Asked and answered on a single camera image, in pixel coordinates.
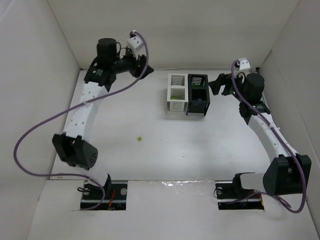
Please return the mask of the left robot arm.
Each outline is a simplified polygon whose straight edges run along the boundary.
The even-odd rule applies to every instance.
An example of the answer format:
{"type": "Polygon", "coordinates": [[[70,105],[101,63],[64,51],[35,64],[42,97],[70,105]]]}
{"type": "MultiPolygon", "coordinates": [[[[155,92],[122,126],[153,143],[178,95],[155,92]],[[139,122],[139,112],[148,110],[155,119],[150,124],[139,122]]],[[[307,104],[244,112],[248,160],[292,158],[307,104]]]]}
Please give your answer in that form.
{"type": "Polygon", "coordinates": [[[90,144],[90,134],[99,106],[109,93],[117,75],[129,72],[136,80],[145,78],[154,70],[148,58],[139,55],[145,41],[136,34],[126,41],[125,54],[120,55],[118,42],[113,38],[98,40],[97,56],[90,64],[84,77],[80,97],[81,106],[76,108],[70,122],[62,133],[55,134],[52,143],[60,160],[76,168],[95,185],[104,187],[108,173],[98,162],[98,150],[90,144]]]}

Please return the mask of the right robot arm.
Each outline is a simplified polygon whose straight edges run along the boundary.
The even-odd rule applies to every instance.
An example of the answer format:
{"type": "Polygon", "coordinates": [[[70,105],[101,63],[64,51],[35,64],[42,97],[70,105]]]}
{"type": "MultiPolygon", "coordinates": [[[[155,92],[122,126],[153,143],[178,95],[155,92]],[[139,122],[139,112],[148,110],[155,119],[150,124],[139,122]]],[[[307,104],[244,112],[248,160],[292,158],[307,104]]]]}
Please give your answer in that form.
{"type": "Polygon", "coordinates": [[[209,82],[214,95],[224,87],[223,96],[233,95],[239,100],[239,113],[254,131],[270,159],[270,166],[262,177],[263,189],[269,195],[305,194],[311,170],[311,159],[299,154],[285,140],[276,127],[271,112],[262,102],[264,78],[257,73],[221,73],[209,82]]]}

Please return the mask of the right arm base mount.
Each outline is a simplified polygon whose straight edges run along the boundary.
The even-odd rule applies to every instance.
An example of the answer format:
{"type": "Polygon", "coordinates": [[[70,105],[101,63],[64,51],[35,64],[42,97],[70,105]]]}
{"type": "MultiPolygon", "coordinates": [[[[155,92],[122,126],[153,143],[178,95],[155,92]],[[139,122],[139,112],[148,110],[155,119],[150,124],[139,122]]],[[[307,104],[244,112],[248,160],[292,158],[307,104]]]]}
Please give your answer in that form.
{"type": "Polygon", "coordinates": [[[244,173],[236,173],[232,180],[216,180],[214,197],[217,199],[219,210],[264,210],[264,203],[260,194],[253,194],[253,189],[243,188],[241,175],[244,173]]]}

